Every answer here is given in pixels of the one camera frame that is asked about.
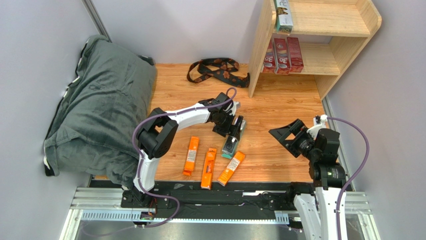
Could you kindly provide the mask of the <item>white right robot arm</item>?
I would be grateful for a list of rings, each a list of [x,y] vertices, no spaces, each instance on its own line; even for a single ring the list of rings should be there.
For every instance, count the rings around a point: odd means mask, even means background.
[[[269,130],[269,133],[295,158],[309,161],[310,185],[292,182],[289,201],[301,218],[308,240],[346,240],[344,168],[337,162],[340,133],[326,127],[327,116],[316,116],[311,128],[300,120]]]

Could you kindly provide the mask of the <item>red 3D toothpaste box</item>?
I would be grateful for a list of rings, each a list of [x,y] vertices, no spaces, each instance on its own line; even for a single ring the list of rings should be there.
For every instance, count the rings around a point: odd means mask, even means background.
[[[275,57],[274,43],[273,43],[273,40],[271,39],[266,49],[261,72],[274,74],[276,71],[276,68],[277,68],[277,62]]]
[[[276,60],[275,73],[277,75],[289,75],[291,65],[288,57],[287,42],[284,38],[274,38],[273,47]]]

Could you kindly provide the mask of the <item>silver red toothpaste box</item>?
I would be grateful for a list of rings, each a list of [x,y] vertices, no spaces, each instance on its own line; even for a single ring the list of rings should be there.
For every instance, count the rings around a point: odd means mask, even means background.
[[[301,73],[304,69],[304,62],[299,39],[297,37],[288,37],[286,40],[290,61],[290,72]]]

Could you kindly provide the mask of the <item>silver teal Oral toothpaste box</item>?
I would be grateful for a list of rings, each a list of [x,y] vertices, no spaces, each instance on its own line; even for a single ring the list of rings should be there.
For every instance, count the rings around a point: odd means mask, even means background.
[[[275,0],[276,22],[275,29],[278,33],[290,35],[293,30],[293,19],[288,0]]]

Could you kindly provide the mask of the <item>orange toothpaste box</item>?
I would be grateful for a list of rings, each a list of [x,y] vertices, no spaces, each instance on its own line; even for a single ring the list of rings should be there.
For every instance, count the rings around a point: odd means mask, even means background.
[[[191,176],[195,169],[195,161],[197,157],[199,142],[200,138],[197,136],[192,136],[190,138],[185,164],[182,171],[182,174],[184,176]]]
[[[217,181],[222,186],[226,186],[229,180],[234,175],[235,171],[239,167],[239,165],[245,160],[246,155],[241,152],[237,151],[231,161],[228,163],[227,167],[222,171],[220,176],[218,177]]]
[[[200,187],[210,190],[212,188],[213,171],[216,161],[217,149],[209,148],[204,160],[203,172]]]

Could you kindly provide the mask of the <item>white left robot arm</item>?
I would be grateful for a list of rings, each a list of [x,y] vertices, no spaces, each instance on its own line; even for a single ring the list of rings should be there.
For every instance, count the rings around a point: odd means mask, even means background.
[[[136,176],[130,190],[122,195],[121,207],[146,208],[157,198],[152,189],[161,157],[171,148],[175,135],[185,128],[213,123],[212,131],[226,139],[223,153],[236,152],[246,121],[236,115],[240,103],[221,92],[215,98],[204,99],[196,104],[175,111],[157,107],[143,120],[132,134],[132,145],[139,154]]]

